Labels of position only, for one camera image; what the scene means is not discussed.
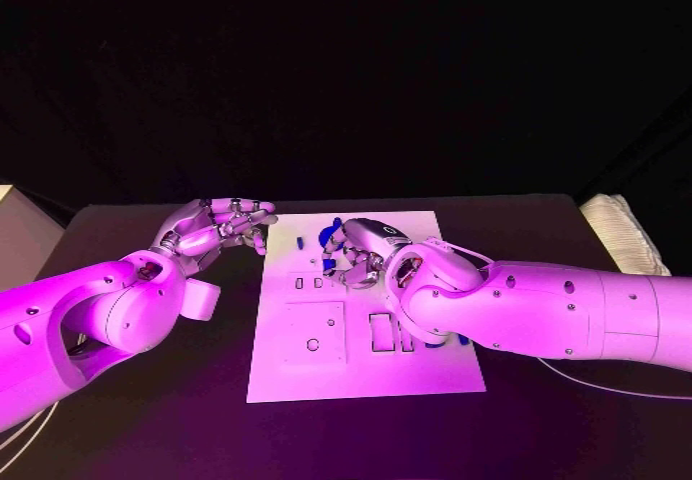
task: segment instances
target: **small blue part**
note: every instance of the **small blue part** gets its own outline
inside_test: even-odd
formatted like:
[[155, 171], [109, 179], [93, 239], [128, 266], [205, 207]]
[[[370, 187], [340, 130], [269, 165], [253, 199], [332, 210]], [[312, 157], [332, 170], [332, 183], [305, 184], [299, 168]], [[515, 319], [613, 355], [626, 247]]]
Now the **small blue part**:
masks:
[[[328, 237], [331, 234], [338, 230], [338, 227], [341, 226], [341, 219], [338, 217], [334, 218], [334, 223], [331, 224], [329, 227], [324, 228], [319, 232], [319, 245], [324, 248], [324, 245], [328, 242]], [[335, 250], [340, 250], [342, 248], [342, 243], [338, 244], [338, 248]]]
[[436, 344], [435, 343], [426, 343], [425, 348], [439, 348], [443, 345], [443, 343], [446, 343], [446, 342], [436, 343]]

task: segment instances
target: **blue object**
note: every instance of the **blue object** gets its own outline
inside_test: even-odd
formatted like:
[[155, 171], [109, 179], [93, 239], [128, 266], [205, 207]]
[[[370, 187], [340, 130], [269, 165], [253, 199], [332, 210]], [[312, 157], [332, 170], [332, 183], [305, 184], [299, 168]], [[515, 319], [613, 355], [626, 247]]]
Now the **blue object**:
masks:
[[321, 261], [321, 268], [322, 270], [328, 270], [329, 268], [335, 268], [335, 260], [332, 258], [327, 258]]
[[439, 343], [439, 344], [426, 343], [426, 344], [425, 344], [425, 348], [439, 348], [445, 343], [446, 343], [446, 342]]
[[[324, 245], [328, 242], [328, 237], [331, 234], [338, 230], [338, 227], [341, 226], [341, 219], [338, 217], [334, 218], [334, 223], [331, 224], [329, 227], [324, 228], [319, 232], [319, 245], [324, 248]], [[338, 248], [335, 250], [340, 250], [342, 248], [342, 242], [338, 244]]]

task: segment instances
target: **table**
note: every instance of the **table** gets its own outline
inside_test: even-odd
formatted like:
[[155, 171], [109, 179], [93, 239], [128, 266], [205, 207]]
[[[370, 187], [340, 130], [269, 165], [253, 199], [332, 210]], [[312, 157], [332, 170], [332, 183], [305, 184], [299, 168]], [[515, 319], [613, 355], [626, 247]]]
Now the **table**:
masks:
[[[41, 271], [146, 248], [174, 205], [89, 206]], [[615, 271], [563, 195], [276, 202], [279, 213], [433, 210], [442, 237], [494, 259]], [[664, 478], [692, 454], [692, 404], [569, 382], [528, 357], [475, 346], [487, 392], [244, 403], [262, 259], [229, 249], [197, 278], [221, 287], [210, 322], [165, 341], [56, 409], [7, 478]], [[557, 361], [580, 379], [692, 394], [688, 373]]]

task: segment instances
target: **robotic hand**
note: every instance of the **robotic hand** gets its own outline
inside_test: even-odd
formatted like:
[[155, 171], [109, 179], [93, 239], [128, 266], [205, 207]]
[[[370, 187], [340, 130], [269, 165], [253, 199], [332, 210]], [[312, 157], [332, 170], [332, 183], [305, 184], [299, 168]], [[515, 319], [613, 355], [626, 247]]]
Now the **robotic hand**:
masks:
[[[273, 205], [194, 200], [167, 218], [148, 250], [0, 292], [0, 432], [165, 338], [177, 316], [208, 320], [218, 287], [187, 278], [221, 247], [265, 254], [257, 224]], [[61, 330], [87, 340], [64, 346]]]
[[[692, 371], [692, 278], [494, 262], [429, 237], [413, 244], [355, 218], [324, 229], [324, 276], [354, 288], [383, 277], [386, 305], [410, 334], [440, 345], [461, 334], [485, 348], [550, 359], [621, 359]], [[342, 249], [353, 265], [337, 271]], [[455, 253], [478, 258], [474, 264]]]

